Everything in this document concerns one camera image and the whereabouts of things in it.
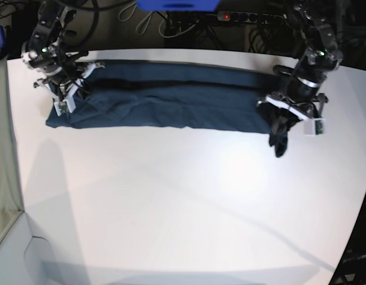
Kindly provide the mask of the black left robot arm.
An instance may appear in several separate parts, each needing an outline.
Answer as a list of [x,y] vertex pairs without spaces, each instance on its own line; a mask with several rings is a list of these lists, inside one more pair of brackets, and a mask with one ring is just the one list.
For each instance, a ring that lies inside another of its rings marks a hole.
[[280,88],[258,102],[270,120],[273,135],[285,135],[298,122],[310,136],[324,132],[323,108],[327,96],[320,92],[328,73],[336,70],[343,55],[336,33],[316,1],[285,1],[284,18],[297,41],[298,62],[293,68],[273,67]]

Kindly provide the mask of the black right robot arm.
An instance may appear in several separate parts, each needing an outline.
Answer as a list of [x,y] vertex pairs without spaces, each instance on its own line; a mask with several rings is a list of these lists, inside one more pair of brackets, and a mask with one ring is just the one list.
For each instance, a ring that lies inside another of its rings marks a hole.
[[86,1],[43,1],[38,12],[38,22],[27,42],[22,45],[21,59],[29,68],[41,72],[45,78],[34,87],[47,89],[58,107],[74,103],[74,96],[89,94],[85,81],[94,70],[105,66],[102,62],[78,62],[88,51],[68,54],[64,38],[74,36],[67,25]]

